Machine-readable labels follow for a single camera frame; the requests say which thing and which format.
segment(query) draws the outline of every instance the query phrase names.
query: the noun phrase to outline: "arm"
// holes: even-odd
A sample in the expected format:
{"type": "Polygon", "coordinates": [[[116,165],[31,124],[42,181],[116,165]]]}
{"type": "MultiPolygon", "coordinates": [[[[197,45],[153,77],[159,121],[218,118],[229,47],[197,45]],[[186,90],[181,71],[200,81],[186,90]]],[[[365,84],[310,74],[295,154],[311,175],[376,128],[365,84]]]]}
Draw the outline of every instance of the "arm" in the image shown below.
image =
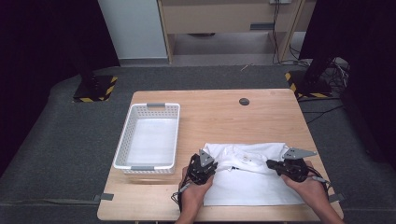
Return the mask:
{"type": "MultiPolygon", "coordinates": [[[[183,175],[181,179],[187,173],[187,167],[183,168],[183,175]]],[[[196,185],[191,183],[186,190],[183,191],[183,197],[181,197],[181,204],[183,206],[180,217],[176,221],[177,224],[188,224],[193,223],[195,220],[199,209],[204,202],[204,196],[206,192],[210,189],[213,183],[213,176],[206,181],[204,185],[196,185]]]]}
{"type": "MultiPolygon", "coordinates": [[[[306,164],[312,167],[311,161],[307,161],[306,164]]],[[[286,185],[294,189],[304,202],[314,210],[323,223],[344,223],[329,204],[326,193],[318,181],[308,177],[304,182],[298,183],[285,175],[281,177],[286,185]]]]}

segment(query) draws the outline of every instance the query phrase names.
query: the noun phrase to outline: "white cabinet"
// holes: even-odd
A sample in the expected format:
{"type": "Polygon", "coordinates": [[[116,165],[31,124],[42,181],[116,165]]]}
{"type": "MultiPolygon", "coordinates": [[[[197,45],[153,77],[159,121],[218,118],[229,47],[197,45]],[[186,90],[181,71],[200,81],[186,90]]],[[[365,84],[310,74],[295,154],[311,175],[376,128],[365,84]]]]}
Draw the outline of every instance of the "white cabinet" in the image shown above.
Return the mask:
{"type": "Polygon", "coordinates": [[[98,0],[119,59],[167,59],[157,0],[98,0]]]}

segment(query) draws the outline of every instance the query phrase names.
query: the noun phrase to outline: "cable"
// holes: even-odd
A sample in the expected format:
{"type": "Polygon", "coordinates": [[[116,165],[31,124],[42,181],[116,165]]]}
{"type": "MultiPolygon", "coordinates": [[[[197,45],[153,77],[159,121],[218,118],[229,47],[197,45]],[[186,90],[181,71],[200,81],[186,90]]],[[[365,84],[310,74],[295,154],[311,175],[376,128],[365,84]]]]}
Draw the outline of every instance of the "cable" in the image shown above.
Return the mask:
{"type": "Polygon", "coordinates": [[[184,176],[183,181],[181,182],[181,185],[179,187],[179,189],[177,190],[177,192],[173,193],[171,196],[172,201],[174,201],[177,204],[181,204],[181,202],[178,201],[177,196],[181,195],[181,193],[190,185],[190,178],[188,177],[188,174],[190,173],[190,165],[187,168],[187,172],[186,175],[184,176]]]}
{"type": "Polygon", "coordinates": [[[317,97],[317,98],[303,98],[297,99],[298,103],[312,102],[312,101],[323,101],[323,100],[340,100],[340,97],[317,97]]]}
{"type": "Polygon", "coordinates": [[[291,50],[294,50],[294,51],[296,51],[297,53],[300,53],[299,50],[292,48],[291,45],[289,45],[289,47],[290,47],[290,51],[291,51],[291,50]]]}
{"type": "Polygon", "coordinates": [[[307,122],[307,124],[309,124],[309,123],[313,122],[314,120],[319,119],[319,118],[322,117],[324,114],[329,113],[329,112],[331,112],[331,111],[334,111],[334,110],[336,110],[336,109],[342,108],[342,107],[344,107],[344,106],[343,106],[343,105],[339,105],[339,106],[337,106],[337,107],[335,107],[335,108],[333,108],[333,109],[326,110],[326,111],[323,111],[323,112],[305,111],[305,112],[303,112],[303,113],[305,113],[305,114],[310,114],[310,113],[311,113],[311,114],[316,114],[316,113],[320,113],[320,115],[317,116],[316,118],[309,120],[309,121],[307,122]]]}
{"type": "Polygon", "coordinates": [[[290,52],[291,52],[291,54],[294,56],[294,58],[297,59],[297,61],[295,61],[295,60],[280,61],[280,59],[279,59],[279,46],[278,46],[278,44],[277,44],[277,40],[276,40],[276,31],[275,31],[275,28],[276,28],[276,21],[277,21],[277,15],[279,14],[279,9],[280,9],[280,1],[279,1],[279,0],[275,0],[274,28],[273,28],[273,31],[272,31],[272,36],[273,36],[273,39],[274,39],[274,42],[275,42],[274,54],[273,54],[273,64],[281,64],[281,65],[299,65],[299,66],[303,66],[303,67],[309,66],[309,63],[304,62],[304,61],[301,61],[301,60],[298,60],[298,58],[295,57],[295,56],[293,55],[293,53],[291,52],[291,49],[290,49],[290,52]]]}
{"type": "Polygon", "coordinates": [[[347,87],[349,69],[338,64],[336,58],[334,58],[333,61],[330,62],[329,68],[324,71],[323,76],[328,81],[332,91],[341,94],[347,87]]]}
{"type": "Polygon", "coordinates": [[[298,53],[299,53],[299,51],[298,50],[296,50],[296,49],[294,49],[294,48],[292,48],[291,47],[291,44],[289,44],[289,50],[290,50],[290,54],[297,60],[297,61],[299,61],[299,59],[297,58],[297,56],[295,56],[294,55],[294,53],[293,53],[293,50],[295,50],[295,51],[297,51],[298,53]]]}
{"type": "Polygon", "coordinates": [[[100,201],[85,201],[75,199],[35,199],[20,200],[12,202],[0,202],[0,204],[37,204],[37,203],[53,203],[58,205],[99,205],[100,201]]]}
{"type": "Polygon", "coordinates": [[[306,166],[308,170],[314,174],[314,176],[310,176],[314,180],[317,180],[322,184],[324,191],[326,192],[327,198],[329,199],[329,189],[332,187],[332,183],[330,181],[323,178],[319,171],[317,171],[314,167],[306,166]]]}

